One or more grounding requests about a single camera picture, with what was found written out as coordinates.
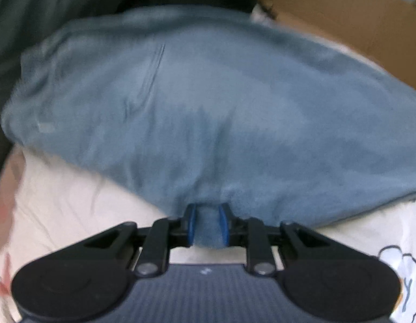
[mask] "white surface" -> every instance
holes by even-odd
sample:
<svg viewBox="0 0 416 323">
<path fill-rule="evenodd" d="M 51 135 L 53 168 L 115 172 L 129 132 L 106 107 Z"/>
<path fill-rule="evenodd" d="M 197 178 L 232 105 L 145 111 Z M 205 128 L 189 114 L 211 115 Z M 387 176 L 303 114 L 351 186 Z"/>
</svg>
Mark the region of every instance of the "white surface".
<svg viewBox="0 0 416 323">
<path fill-rule="evenodd" d="M 6 249 L 0 253 L 0 273 L 5 255 L 11 258 L 11 275 L 24 264 L 52 251 L 125 221 L 150 226 L 164 217 L 144 202 L 97 174 L 81 171 L 57 158 L 25 151 L 26 172 L 17 194 L 15 225 Z M 412 323 L 416 313 L 416 202 L 401 203 L 366 217 L 319 230 L 323 234 L 382 260 L 403 280 L 403 298 L 393 318 Z M 175 263 L 245 262 L 243 249 L 176 249 Z M 0 298 L 0 323 L 15 320 L 11 298 Z"/>
</svg>

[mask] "silver screw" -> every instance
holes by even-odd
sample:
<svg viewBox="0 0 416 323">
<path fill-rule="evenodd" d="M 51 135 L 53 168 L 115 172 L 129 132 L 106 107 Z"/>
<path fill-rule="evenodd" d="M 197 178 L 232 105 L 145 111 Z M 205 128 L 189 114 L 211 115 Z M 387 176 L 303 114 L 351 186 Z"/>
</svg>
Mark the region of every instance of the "silver screw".
<svg viewBox="0 0 416 323">
<path fill-rule="evenodd" d="M 136 269 L 143 276 L 149 276 L 149 275 L 154 274 L 158 271 L 157 265 L 153 264 L 151 262 L 146 262 L 144 264 L 140 264 Z"/>
<path fill-rule="evenodd" d="M 275 270 L 275 266 L 273 264 L 269 264 L 268 262 L 261 262 L 254 267 L 254 271 L 261 276 L 268 276 L 274 273 Z"/>
</svg>

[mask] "blue cloth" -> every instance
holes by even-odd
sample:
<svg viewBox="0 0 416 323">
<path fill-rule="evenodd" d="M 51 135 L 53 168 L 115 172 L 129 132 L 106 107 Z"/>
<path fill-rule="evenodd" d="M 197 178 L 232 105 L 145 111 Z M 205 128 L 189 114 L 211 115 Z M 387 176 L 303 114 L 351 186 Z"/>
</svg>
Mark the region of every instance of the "blue cloth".
<svg viewBox="0 0 416 323">
<path fill-rule="evenodd" d="M 7 136 L 168 215 L 204 203 L 201 245 L 221 246 L 220 202 L 271 225 L 320 226 L 416 195 L 416 91 L 241 13 L 168 6 L 74 21 L 21 64 Z"/>
</svg>

